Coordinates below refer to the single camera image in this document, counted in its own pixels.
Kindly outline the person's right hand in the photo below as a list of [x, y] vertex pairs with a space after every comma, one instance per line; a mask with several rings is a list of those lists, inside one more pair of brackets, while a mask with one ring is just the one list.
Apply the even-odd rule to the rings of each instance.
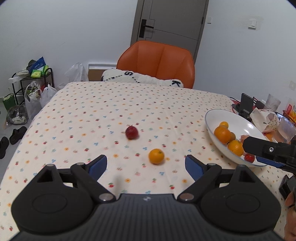
[[285, 200], [285, 206], [288, 207], [286, 224], [285, 224], [285, 237], [286, 241], [296, 241], [296, 212], [295, 212], [295, 196], [291, 192]]

